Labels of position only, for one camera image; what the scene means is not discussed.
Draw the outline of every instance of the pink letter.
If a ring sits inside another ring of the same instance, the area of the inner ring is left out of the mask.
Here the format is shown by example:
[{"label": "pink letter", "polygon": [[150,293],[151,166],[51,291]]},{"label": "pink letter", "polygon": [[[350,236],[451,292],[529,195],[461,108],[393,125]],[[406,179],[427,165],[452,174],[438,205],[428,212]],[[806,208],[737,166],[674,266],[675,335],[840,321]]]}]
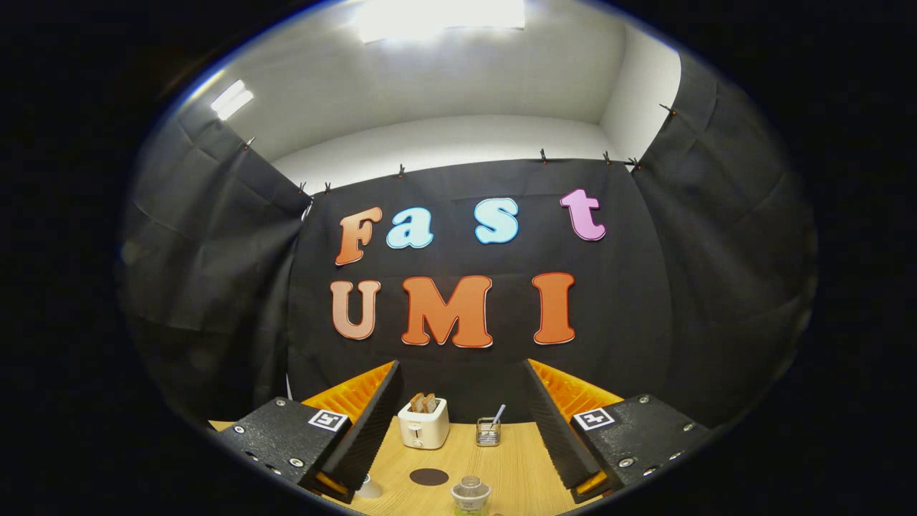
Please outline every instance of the pink letter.
[{"label": "pink letter", "polygon": [[605,227],[592,223],[592,209],[599,208],[598,199],[586,197],[586,191],[577,188],[560,199],[560,205],[570,209],[570,221],[573,230],[583,240],[600,240],[605,236]]}]

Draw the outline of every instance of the straw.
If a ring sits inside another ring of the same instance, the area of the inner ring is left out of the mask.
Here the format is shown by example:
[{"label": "straw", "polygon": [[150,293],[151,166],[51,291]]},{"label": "straw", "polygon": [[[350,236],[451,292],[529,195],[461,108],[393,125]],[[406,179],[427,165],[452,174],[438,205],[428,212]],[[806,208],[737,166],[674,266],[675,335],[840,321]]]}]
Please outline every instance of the straw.
[{"label": "straw", "polygon": [[505,409],[505,408],[506,408],[506,404],[503,404],[503,405],[500,406],[500,409],[497,410],[497,416],[496,416],[495,418],[493,418],[493,423],[492,423],[492,424],[497,424],[497,422],[500,420],[500,416],[503,414],[503,409]]}]

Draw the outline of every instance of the orange letter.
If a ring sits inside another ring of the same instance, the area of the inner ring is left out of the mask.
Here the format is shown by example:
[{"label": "orange letter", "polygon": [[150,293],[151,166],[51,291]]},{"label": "orange letter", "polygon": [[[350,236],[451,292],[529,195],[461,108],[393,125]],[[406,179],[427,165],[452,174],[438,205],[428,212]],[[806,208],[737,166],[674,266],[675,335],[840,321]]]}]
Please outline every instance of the orange letter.
[{"label": "orange letter", "polygon": [[541,328],[535,334],[535,342],[562,344],[576,337],[567,315],[567,291],[573,282],[573,276],[567,273],[547,273],[532,278],[532,285],[541,293]]},{"label": "orange letter", "polygon": [[359,244],[366,245],[372,238],[372,224],[363,222],[364,220],[382,220],[381,208],[370,208],[341,219],[341,228],[344,228],[344,232],[341,234],[341,254],[335,258],[335,265],[353,264],[363,257]]},{"label": "orange letter", "polygon": [[347,315],[350,305],[350,291],[353,284],[349,281],[331,282],[331,316],[335,330],[354,341],[362,341],[372,335],[376,328],[376,292],[382,288],[378,281],[361,281],[357,289],[363,294],[363,317],[359,324],[351,324]]},{"label": "orange letter", "polygon": [[404,280],[408,294],[407,333],[402,342],[414,346],[425,346],[430,336],[424,331],[424,320],[430,327],[433,338],[440,345],[446,343],[457,320],[456,336],[452,343],[460,348],[486,348],[493,344],[487,334],[487,320],[484,313],[487,305],[487,291],[492,281],[486,276],[465,276],[458,281],[448,304],[436,290],[428,277],[409,277]]}]

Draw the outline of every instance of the brown circular mat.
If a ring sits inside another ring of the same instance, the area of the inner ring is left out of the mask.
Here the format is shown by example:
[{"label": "brown circular mat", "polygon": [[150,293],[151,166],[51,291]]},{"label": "brown circular mat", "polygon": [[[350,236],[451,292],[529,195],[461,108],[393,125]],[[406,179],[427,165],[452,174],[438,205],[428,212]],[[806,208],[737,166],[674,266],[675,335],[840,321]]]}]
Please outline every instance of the brown circular mat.
[{"label": "brown circular mat", "polygon": [[424,467],[411,472],[411,479],[421,486],[439,486],[449,481],[445,471]]}]

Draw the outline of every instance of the ceiling light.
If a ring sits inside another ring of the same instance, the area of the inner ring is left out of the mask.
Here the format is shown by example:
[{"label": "ceiling light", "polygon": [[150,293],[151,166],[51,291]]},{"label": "ceiling light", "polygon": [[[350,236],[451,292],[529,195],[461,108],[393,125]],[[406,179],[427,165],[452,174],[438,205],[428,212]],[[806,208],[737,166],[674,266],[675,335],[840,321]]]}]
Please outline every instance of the ceiling light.
[{"label": "ceiling light", "polygon": [[370,0],[354,20],[364,43],[418,39],[444,28],[524,28],[523,0]]},{"label": "ceiling light", "polygon": [[247,89],[242,81],[235,81],[225,92],[216,98],[210,108],[216,111],[221,120],[226,120],[241,107],[246,105],[255,96]]}]

